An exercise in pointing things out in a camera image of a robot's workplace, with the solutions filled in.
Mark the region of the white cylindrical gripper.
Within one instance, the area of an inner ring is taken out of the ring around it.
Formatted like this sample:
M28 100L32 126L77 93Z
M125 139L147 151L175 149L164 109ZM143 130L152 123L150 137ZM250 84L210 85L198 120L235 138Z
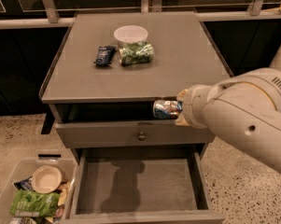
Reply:
M175 120L176 126L206 129L203 110L208 102L212 86L195 85L181 91L176 99L182 102L182 113Z

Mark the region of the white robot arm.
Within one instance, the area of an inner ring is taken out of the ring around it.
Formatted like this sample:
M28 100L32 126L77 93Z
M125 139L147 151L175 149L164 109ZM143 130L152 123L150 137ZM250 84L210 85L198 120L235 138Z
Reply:
M177 125L207 128L281 174L281 46L269 67L194 85L177 100L183 108Z

